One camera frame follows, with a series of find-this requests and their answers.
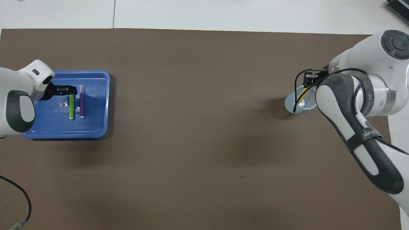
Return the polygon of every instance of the purple marker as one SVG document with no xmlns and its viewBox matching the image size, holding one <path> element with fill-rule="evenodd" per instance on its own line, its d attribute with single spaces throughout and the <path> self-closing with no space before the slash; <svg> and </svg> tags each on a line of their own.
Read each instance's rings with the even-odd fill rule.
<svg viewBox="0 0 409 230">
<path fill-rule="evenodd" d="M 84 95 L 84 85 L 79 85 L 79 116 L 85 118 L 85 95 Z"/>
</svg>

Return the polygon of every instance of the brown surface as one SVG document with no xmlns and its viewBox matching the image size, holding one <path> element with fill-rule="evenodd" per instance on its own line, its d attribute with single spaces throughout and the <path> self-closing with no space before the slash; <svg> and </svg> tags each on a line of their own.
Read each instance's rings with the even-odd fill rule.
<svg viewBox="0 0 409 230">
<path fill-rule="evenodd" d="M 399 229 L 317 109 L 284 98 L 301 70 L 365 38 L 153 29 L 4 29 L 0 66 L 111 74 L 96 141 L 0 141 L 0 173 L 30 194 L 30 229 Z M 385 117 L 372 124 L 389 139 Z M 0 229 L 24 197 L 0 182 Z"/>
</svg>

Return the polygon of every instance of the black cable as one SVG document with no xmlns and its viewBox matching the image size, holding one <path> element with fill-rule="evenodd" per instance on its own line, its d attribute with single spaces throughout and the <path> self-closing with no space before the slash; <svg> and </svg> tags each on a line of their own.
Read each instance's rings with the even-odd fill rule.
<svg viewBox="0 0 409 230">
<path fill-rule="evenodd" d="M 12 180 L 9 180 L 9 179 L 7 179 L 7 178 L 5 178 L 3 176 L 0 176 L 0 178 L 7 181 L 7 182 L 9 182 L 10 184 L 16 186 L 18 189 L 20 189 L 23 192 L 23 194 L 26 197 L 27 202 L 28 202 L 28 215 L 27 215 L 27 218 L 25 220 L 25 221 L 28 221 L 28 219 L 30 218 L 30 215 L 31 215 L 31 201 L 30 201 L 30 198 L 28 197 L 28 194 L 26 193 L 26 191 L 22 187 L 20 187 L 18 184 L 16 184 Z"/>
<path fill-rule="evenodd" d="M 320 80 L 314 82 L 314 83 L 313 83 L 312 85 L 310 85 L 304 92 L 301 93 L 301 95 L 300 95 L 300 96 L 298 97 L 298 99 L 295 101 L 294 108 L 293 108 L 292 112 L 295 113 L 295 110 L 297 109 L 297 105 L 298 105 L 300 99 L 301 99 L 302 96 L 304 96 L 304 94 L 306 94 L 312 87 L 321 84 L 321 82 L 323 82 L 325 79 L 327 79 L 327 77 L 331 76 L 332 74 L 337 74 L 337 73 L 340 73 L 340 72 L 350 71 L 350 70 L 358 71 L 358 72 L 361 72 L 361 73 L 363 73 L 363 74 L 365 74 L 365 75 L 368 75 L 365 71 L 363 71 L 363 70 L 361 70 L 361 69 L 357 69 L 357 68 L 347 68 L 347 69 L 342 69 L 342 70 L 338 70 L 338 71 L 335 71 L 335 72 L 333 72 L 333 73 L 330 73 L 330 74 L 324 76 L 323 78 L 321 78 Z"/>
<path fill-rule="evenodd" d="M 360 90 L 361 87 L 362 87 L 362 91 L 363 91 L 362 93 L 364 94 L 364 102 L 362 103 L 362 106 L 361 106 L 361 108 L 360 108 L 360 111 L 362 111 L 362 109 L 363 109 L 363 107 L 364 107 L 364 105 L 365 105 L 365 88 L 363 87 L 363 86 L 364 86 L 364 81 L 361 80 L 361 79 L 359 79 L 359 78 L 356 78 L 356 79 L 359 81 L 359 85 L 358 85 L 358 87 L 355 89 L 354 95 L 352 96 L 352 106 L 353 106 L 352 109 L 354 109 L 355 114 L 358 114 L 357 105 L 356 105 L 356 103 L 357 103 L 356 98 L 357 98 L 357 95 L 358 95 L 359 90 Z"/>
<path fill-rule="evenodd" d="M 297 74 L 297 76 L 295 77 L 295 80 L 294 80 L 294 102 L 295 102 L 295 104 L 297 104 L 297 101 L 296 101 L 296 99 L 297 99 L 297 79 L 298 79 L 298 77 L 301 75 L 301 74 L 303 74 L 303 73 L 305 73 L 305 72 L 307 72 L 307 71 L 311 71 L 312 69 L 306 69 L 306 70 L 303 70 L 303 71 L 301 71 L 299 74 Z"/>
</svg>

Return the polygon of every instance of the velcro strap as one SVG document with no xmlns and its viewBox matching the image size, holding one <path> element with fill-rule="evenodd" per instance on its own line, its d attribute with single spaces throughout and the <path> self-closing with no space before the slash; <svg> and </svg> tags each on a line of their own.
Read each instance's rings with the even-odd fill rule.
<svg viewBox="0 0 409 230">
<path fill-rule="evenodd" d="M 345 145 L 348 148 L 349 152 L 354 151 L 365 141 L 373 139 L 375 137 L 381 137 L 382 135 L 373 127 L 367 127 L 362 129 L 360 132 L 355 133 L 351 138 L 349 138 Z"/>
</svg>

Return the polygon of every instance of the yellow marker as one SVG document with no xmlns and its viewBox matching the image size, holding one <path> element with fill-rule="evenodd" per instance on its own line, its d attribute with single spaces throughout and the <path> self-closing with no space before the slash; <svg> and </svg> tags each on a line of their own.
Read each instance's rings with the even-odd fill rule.
<svg viewBox="0 0 409 230">
<path fill-rule="evenodd" d="M 303 91 L 301 92 L 301 94 L 303 93 L 303 92 L 305 92 L 307 90 L 307 88 L 304 88 L 303 89 Z M 301 103 L 301 101 L 304 99 L 304 97 L 306 96 L 307 94 L 304 94 L 301 98 L 300 98 L 300 100 L 298 101 L 298 104 L 300 104 Z"/>
</svg>

